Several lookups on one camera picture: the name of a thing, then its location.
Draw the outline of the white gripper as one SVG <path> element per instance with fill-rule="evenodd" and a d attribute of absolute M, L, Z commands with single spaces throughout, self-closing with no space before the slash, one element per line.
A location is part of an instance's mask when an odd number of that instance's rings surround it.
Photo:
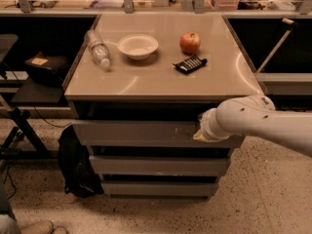
<path fill-rule="evenodd" d="M 216 109 L 210 109 L 202 114 L 200 119 L 200 130 L 193 135 L 194 140 L 202 142 L 223 141 L 230 138 L 216 120 Z"/>

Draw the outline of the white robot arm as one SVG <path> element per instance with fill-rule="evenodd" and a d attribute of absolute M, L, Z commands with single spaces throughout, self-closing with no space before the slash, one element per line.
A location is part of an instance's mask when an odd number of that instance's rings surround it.
<path fill-rule="evenodd" d="M 312 114 L 276 110 L 267 96 L 232 98 L 201 115 L 193 138 L 218 142 L 232 136 L 260 137 L 312 157 Z"/>

